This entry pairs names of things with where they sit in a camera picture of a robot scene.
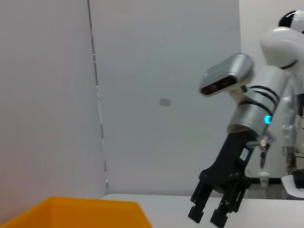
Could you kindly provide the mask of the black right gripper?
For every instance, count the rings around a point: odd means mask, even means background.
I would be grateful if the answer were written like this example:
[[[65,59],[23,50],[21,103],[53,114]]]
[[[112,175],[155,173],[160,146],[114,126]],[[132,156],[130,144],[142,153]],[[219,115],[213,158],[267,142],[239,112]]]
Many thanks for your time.
[[[250,178],[245,176],[245,168],[254,149],[248,148],[247,143],[255,140],[251,133],[228,134],[214,163],[199,176],[200,181],[190,199],[194,203],[188,214],[190,219],[200,223],[213,189],[220,193],[225,191],[218,208],[211,216],[210,222],[213,225],[224,228],[227,214],[238,212],[245,192],[251,185]],[[243,188],[228,189],[229,184],[238,181]]]

